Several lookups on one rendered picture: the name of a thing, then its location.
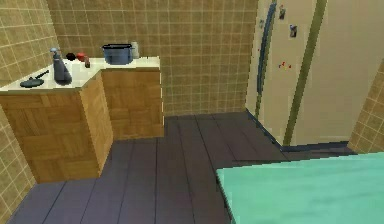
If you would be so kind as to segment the wooden kitchen counter cabinet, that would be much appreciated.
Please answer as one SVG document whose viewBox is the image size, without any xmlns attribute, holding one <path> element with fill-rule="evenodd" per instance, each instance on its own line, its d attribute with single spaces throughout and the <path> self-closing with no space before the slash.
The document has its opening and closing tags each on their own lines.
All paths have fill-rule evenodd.
<svg viewBox="0 0 384 224">
<path fill-rule="evenodd" d="M 64 65 L 69 85 L 57 84 L 48 66 L 37 72 L 44 80 L 38 87 L 15 81 L 0 88 L 0 106 L 38 183 L 96 178 L 113 141 L 164 135 L 158 57 Z"/>
</svg>

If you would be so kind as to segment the black frying pan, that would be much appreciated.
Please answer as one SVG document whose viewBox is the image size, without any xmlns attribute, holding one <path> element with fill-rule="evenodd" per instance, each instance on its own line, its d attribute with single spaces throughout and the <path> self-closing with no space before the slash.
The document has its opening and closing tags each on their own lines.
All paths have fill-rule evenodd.
<svg viewBox="0 0 384 224">
<path fill-rule="evenodd" d="M 44 80 L 42 79 L 42 77 L 48 73 L 49 71 L 46 70 L 41 74 L 37 75 L 36 77 L 29 77 L 27 80 L 22 81 L 20 83 L 20 86 L 24 88 L 34 88 L 34 87 L 41 86 L 44 83 Z"/>
</svg>

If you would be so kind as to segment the beige fridge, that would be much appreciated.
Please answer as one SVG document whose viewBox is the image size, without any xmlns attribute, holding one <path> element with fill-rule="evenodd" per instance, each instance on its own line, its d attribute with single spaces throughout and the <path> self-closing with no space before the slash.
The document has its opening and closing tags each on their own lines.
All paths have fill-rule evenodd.
<svg viewBox="0 0 384 224">
<path fill-rule="evenodd" d="M 276 10 L 258 94 L 261 39 L 272 1 Z M 384 60 L 384 0 L 255 0 L 252 8 L 247 112 L 284 151 L 345 145 Z M 297 26 L 295 38 L 291 24 Z"/>
</svg>

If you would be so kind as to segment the blue cooking pot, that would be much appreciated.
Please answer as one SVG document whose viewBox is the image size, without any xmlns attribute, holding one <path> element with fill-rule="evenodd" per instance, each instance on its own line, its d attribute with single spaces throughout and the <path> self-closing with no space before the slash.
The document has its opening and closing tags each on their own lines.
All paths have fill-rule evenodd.
<svg viewBox="0 0 384 224">
<path fill-rule="evenodd" d="M 127 65 L 133 61 L 131 44 L 105 44 L 101 49 L 110 65 Z"/>
</svg>

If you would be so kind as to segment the green table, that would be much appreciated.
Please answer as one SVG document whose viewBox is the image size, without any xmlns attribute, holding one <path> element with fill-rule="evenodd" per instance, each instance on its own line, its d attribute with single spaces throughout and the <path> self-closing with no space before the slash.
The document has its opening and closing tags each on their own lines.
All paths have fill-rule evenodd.
<svg viewBox="0 0 384 224">
<path fill-rule="evenodd" d="M 384 224 L 384 152 L 222 168 L 231 224 Z"/>
</svg>

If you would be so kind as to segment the dark blue spray bottle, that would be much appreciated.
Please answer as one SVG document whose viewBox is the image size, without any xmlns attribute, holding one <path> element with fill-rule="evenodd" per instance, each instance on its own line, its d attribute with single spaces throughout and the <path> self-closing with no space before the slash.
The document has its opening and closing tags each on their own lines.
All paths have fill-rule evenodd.
<svg viewBox="0 0 384 224">
<path fill-rule="evenodd" d="M 59 85 L 69 85 L 72 82 L 72 76 L 65 66 L 58 48 L 51 48 L 53 57 L 54 80 Z"/>
</svg>

